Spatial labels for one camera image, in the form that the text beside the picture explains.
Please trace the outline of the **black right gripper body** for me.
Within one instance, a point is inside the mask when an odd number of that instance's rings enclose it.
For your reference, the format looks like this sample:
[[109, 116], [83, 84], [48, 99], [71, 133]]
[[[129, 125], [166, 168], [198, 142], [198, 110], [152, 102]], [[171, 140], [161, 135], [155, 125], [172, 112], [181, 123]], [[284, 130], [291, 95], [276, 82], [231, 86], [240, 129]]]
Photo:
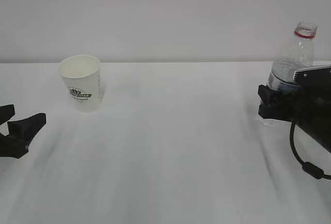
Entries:
[[298, 126], [330, 152], [330, 84], [308, 81], [299, 85], [299, 108], [291, 124], [291, 149], [297, 152], [294, 129]]

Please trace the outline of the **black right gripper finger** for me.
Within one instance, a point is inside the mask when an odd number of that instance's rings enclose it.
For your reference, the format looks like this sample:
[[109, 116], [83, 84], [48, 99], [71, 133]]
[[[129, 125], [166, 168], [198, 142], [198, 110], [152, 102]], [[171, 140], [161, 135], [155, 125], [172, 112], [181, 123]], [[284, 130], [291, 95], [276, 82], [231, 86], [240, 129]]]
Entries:
[[258, 115], [265, 120], [279, 120], [294, 122], [297, 120], [297, 92], [285, 94], [281, 91], [275, 91], [266, 85], [259, 85], [258, 95], [261, 103], [258, 109]]

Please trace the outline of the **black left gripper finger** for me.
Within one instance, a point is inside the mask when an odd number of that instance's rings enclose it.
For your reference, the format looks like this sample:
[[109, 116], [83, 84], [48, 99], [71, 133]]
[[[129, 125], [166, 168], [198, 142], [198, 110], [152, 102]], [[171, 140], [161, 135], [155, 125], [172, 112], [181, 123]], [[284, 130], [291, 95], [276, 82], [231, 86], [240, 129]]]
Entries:
[[15, 115], [15, 108], [13, 104], [0, 106], [0, 125], [9, 121]]
[[7, 137], [29, 146], [36, 134], [46, 124], [46, 114], [38, 113], [23, 120], [8, 122], [9, 134]]

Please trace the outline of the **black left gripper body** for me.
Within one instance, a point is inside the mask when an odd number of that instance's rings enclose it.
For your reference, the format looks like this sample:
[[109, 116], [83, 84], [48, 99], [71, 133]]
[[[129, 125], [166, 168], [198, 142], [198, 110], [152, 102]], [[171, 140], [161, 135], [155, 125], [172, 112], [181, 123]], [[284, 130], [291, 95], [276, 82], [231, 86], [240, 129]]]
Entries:
[[29, 142], [21, 135], [1, 133], [1, 157], [19, 159], [28, 153]]

